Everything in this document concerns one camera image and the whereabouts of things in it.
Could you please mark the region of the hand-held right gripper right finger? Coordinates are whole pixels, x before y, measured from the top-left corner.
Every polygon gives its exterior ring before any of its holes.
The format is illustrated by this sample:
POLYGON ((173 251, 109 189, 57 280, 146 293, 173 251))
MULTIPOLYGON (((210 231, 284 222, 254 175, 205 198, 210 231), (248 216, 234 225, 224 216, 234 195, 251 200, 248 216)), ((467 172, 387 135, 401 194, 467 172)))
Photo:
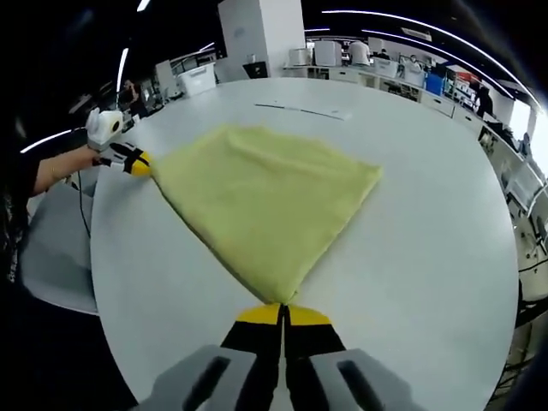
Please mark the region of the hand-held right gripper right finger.
POLYGON ((346 348, 324 314, 284 308, 285 378, 295 410, 420 410, 408 382, 359 348, 346 348))

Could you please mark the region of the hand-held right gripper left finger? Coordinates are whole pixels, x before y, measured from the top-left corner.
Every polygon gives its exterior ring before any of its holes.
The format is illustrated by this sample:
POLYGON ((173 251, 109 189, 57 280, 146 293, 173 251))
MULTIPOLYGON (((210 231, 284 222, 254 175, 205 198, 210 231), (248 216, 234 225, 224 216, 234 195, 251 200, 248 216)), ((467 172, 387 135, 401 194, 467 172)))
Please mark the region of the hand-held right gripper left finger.
POLYGON ((160 374, 138 410, 268 410, 277 388, 283 307, 243 311, 219 345, 205 345, 160 374))

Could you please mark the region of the person's left hand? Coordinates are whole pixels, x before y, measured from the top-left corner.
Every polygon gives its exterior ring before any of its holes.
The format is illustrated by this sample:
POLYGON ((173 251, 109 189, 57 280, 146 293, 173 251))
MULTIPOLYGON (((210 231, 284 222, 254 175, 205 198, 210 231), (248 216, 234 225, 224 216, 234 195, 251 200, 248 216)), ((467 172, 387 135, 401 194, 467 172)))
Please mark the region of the person's left hand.
POLYGON ((68 157, 71 171, 77 172, 93 167, 101 155, 89 146, 81 146, 69 152, 68 157))

